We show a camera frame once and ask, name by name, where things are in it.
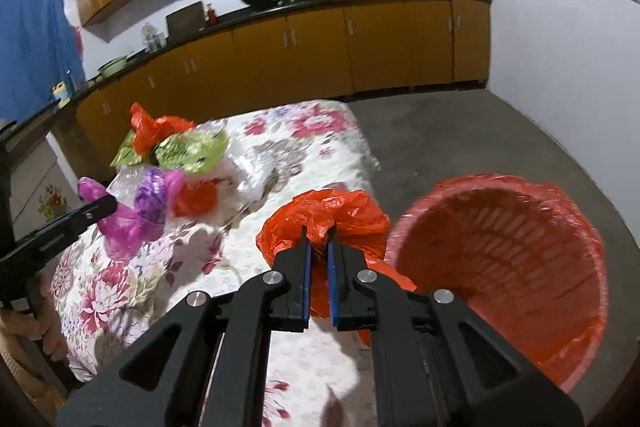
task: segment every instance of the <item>purple plastic bag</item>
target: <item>purple plastic bag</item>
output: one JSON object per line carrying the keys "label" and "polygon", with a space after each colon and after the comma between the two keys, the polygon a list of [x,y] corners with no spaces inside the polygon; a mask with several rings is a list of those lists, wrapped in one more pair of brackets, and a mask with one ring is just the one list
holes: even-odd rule
{"label": "purple plastic bag", "polygon": [[[160,239],[168,210],[183,183],[182,171],[162,172],[158,167],[146,169],[134,207],[118,203],[111,216],[98,222],[107,256],[112,261],[130,261],[137,256],[143,243]],[[104,186],[91,178],[78,181],[78,195],[88,203],[105,194]]]}

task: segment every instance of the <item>black countertop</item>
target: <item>black countertop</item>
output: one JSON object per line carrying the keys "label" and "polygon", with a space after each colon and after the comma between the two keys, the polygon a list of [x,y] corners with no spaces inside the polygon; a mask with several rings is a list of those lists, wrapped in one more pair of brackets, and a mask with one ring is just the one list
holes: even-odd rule
{"label": "black countertop", "polygon": [[[120,70],[117,74],[111,75],[109,78],[105,78],[103,80],[100,77],[94,77],[90,79],[90,82],[93,82],[93,86],[87,87],[83,89],[81,92],[75,94],[71,101],[65,105],[60,110],[52,107],[43,108],[37,115],[32,116],[29,120],[13,127],[11,130],[5,131],[0,136],[0,142],[4,142],[8,144],[12,142],[13,145],[18,145],[17,142],[29,141],[31,142],[34,139],[41,139],[49,129],[52,127],[57,115],[66,111],[75,111],[78,103],[85,99],[89,94],[94,92],[96,89],[102,89],[104,86],[107,86],[111,83],[112,80],[116,80],[125,76],[131,71],[136,70],[137,68],[145,65],[150,60],[162,55],[172,49],[178,48],[189,42],[196,41],[197,39],[201,39],[210,35],[213,35],[218,32],[223,32],[236,26],[240,26],[243,24],[251,23],[257,20],[277,16],[284,15],[289,12],[297,11],[297,10],[306,10],[315,7],[327,6],[332,4],[349,4],[349,3],[359,3],[359,2],[368,2],[368,1],[385,1],[385,0],[277,0],[276,6],[268,10],[254,10],[252,8],[242,8],[240,10],[235,10],[233,12],[226,13],[224,15],[220,15],[217,17],[218,22],[213,26],[208,26],[204,28],[202,31],[189,35],[179,41],[169,41],[166,46],[164,46],[161,50],[153,53],[153,54],[143,54],[141,57],[136,60],[131,61],[125,68]],[[477,0],[481,2],[490,3],[492,0]],[[30,148],[29,144],[20,143],[19,150],[27,150]]]}
{"label": "black countertop", "polygon": [[[168,51],[171,51],[175,48],[188,44],[189,42],[196,41],[198,39],[208,37],[215,33],[223,32],[229,30],[230,28],[235,28],[236,26],[240,26],[243,24],[251,23],[260,19],[265,19],[277,15],[284,15],[292,11],[297,10],[306,10],[309,8],[327,6],[331,4],[348,4],[353,2],[366,2],[366,1],[381,1],[381,0],[277,0],[276,6],[270,8],[268,10],[254,10],[253,8],[242,8],[239,10],[235,10],[233,12],[225,13],[224,15],[219,15],[217,17],[218,22],[213,26],[208,26],[203,30],[191,34],[183,39],[178,41],[168,41],[167,45],[164,46],[161,50],[154,52],[152,54],[143,55],[130,62],[125,68],[120,70],[118,73],[111,75],[106,80],[113,80],[114,78],[121,78],[125,76],[127,73],[134,71],[136,68],[143,66],[153,58],[162,55]],[[490,3],[491,0],[476,0]],[[104,81],[98,82],[98,87],[104,86]]]}

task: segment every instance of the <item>blue gripper pad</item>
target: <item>blue gripper pad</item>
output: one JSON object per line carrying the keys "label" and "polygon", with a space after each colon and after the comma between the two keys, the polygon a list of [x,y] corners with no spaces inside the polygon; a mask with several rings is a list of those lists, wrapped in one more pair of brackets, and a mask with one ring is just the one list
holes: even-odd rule
{"label": "blue gripper pad", "polygon": [[338,283],[335,274],[334,242],[329,241],[326,254],[326,276],[329,282],[329,314],[334,328],[338,326]]}
{"label": "blue gripper pad", "polygon": [[309,321],[309,290],[311,288],[311,248],[311,241],[307,240],[305,253],[305,284],[302,296],[303,319],[307,323]]}

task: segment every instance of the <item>small bottle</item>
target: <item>small bottle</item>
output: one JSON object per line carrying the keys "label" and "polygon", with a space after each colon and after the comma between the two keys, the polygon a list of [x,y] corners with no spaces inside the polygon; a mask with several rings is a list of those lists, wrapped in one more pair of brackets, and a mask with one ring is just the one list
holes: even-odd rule
{"label": "small bottle", "polygon": [[207,4],[207,17],[208,17],[208,20],[209,20],[209,26],[213,26],[217,22],[216,21],[216,12],[211,7],[211,3]]}

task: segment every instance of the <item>metal screw head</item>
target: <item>metal screw head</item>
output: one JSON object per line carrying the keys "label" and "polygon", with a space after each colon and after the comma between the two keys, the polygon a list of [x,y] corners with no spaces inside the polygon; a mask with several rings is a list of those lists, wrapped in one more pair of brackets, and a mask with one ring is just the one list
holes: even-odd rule
{"label": "metal screw head", "polygon": [[357,277],[360,282],[373,282],[378,278],[378,274],[373,270],[360,270]]}
{"label": "metal screw head", "polygon": [[433,292],[433,298],[440,304],[450,304],[453,302],[453,292],[444,288]]}
{"label": "metal screw head", "polygon": [[187,304],[197,308],[207,302],[207,294],[204,292],[191,292],[187,295]]}
{"label": "metal screw head", "polygon": [[262,280],[267,284],[278,284],[282,281],[282,273],[271,270],[262,276]]}

